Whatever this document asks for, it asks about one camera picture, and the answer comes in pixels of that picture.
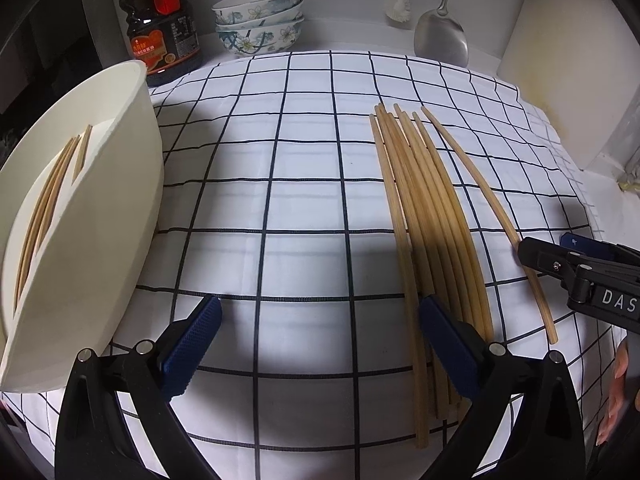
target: white grid tablecloth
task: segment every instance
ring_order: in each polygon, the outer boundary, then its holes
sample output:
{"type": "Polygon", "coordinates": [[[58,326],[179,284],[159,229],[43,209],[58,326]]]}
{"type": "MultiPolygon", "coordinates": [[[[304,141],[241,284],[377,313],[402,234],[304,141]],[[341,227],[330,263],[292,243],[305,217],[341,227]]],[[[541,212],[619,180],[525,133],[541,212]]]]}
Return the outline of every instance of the white grid tablecloth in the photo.
{"type": "MultiPolygon", "coordinates": [[[[111,352],[155,339],[206,292],[224,319],[172,407],[223,479],[414,480],[455,430],[414,445],[412,368],[385,189],[368,115],[427,105],[523,236],[600,238],[579,171],[517,88],[436,62],[368,52],[286,53],[204,68],[152,91],[165,184],[139,285],[111,352]]],[[[514,354],[548,350],[529,284],[473,179],[425,120],[460,197],[514,354]]],[[[541,278],[586,432],[606,403],[620,331],[567,309],[541,278]]],[[[53,459],[62,391],[4,394],[53,459]]],[[[145,463],[162,471],[121,396],[145,463]]],[[[483,462],[499,457],[515,397],[483,462]]]]}

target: metal screw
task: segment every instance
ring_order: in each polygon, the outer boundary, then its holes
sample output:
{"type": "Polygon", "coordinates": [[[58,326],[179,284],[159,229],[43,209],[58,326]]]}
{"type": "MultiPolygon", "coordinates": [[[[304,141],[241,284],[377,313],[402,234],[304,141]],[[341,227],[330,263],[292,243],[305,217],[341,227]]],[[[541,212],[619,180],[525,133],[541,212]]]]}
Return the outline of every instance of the metal screw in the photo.
{"type": "Polygon", "coordinates": [[[493,355],[497,355],[498,357],[503,356],[507,353],[505,347],[500,343],[491,343],[489,345],[489,352],[491,352],[493,355]]]}
{"type": "Polygon", "coordinates": [[[89,357],[91,357],[91,349],[90,348],[85,348],[81,351],[78,352],[78,361],[80,361],[81,363],[84,363],[85,361],[89,360],[89,357]]]}
{"type": "Polygon", "coordinates": [[[148,354],[154,349],[153,341],[149,341],[149,339],[145,339],[144,341],[140,341],[136,345],[136,352],[140,355],[148,354]]]}
{"type": "Polygon", "coordinates": [[[556,364],[560,364],[564,359],[562,358],[562,354],[558,350],[552,350],[549,352],[549,359],[551,359],[556,364]]]}

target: bottle label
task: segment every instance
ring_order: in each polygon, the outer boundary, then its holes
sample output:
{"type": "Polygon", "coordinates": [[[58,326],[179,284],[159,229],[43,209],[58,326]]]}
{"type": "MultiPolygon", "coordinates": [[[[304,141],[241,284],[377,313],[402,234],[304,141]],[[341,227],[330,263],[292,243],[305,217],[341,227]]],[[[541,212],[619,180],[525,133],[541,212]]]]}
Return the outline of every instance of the bottle label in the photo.
{"type": "Polygon", "coordinates": [[[167,57],[172,57],[172,61],[175,61],[175,54],[169,54],[166,51],[162,31],[158,29],[152,30],[146,36],[131,38],[131,49],[136,59],[145,62],[147,73],[155,69],[167,57]]]}
{"type": "Polygon", "coordinates": [[[165,70],[200,50],[195,26],[188,15],[172,14],[155,27],[130,38],[133,55],[145,62],[147,74],[165,70]]]}

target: white brush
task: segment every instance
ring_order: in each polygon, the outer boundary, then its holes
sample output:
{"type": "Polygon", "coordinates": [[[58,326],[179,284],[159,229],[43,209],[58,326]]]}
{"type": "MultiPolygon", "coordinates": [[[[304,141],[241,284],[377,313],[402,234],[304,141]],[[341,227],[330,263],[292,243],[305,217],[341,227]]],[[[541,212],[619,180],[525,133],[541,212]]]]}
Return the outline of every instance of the white brush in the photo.
{"type": "Polygon", "coordinates": [[[408,22],[411,18],[409,0],[386,0],[385,14],[395,22],[408,22]]]}

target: white bowl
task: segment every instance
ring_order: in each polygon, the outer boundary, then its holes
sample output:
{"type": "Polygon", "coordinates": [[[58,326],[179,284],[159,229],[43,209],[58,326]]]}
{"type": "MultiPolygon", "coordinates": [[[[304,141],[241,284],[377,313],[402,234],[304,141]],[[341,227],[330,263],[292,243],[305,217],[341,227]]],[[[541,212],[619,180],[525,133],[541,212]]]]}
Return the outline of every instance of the white bowl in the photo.
{"type": "Polygon", "coordinates": [[[245,30],[220,30],[218,37],[225,48],[237,56],[256,56],[280,52],[293,45],[300,36],[304,18],[294,22],[245,30]]]}
{"type": "Polygon", "coordinates": [[[98,355],[133,293],[158,218],[162,142],[141,61],[112,66],[57,101],[0,170],[0,390],[65,385],[76,354],[98,355]],[[92,124],[84,167],[78,149],[14,311],[22,242],[34,204],[66,142],[92,124]]]}
{"type": "Polygon", "coordinates": [[[222,0],[214,4],[211,10],[219,25],[233,25],[272,16],[290,9],[300,0],[222,0]]]}
{"type": "Polygon", "coordinates": [[[277,12],[266,18],[259,18],[258,20],[250,20],[244,23],[235,23],[234,25],[216,25],[216,30],[245,30],[247,28],[256,27],[268,27],[269,25],[277,25],[279,23],[293,22],[303,17],[302,3],[300,3],[290,9],[277,12]]]}

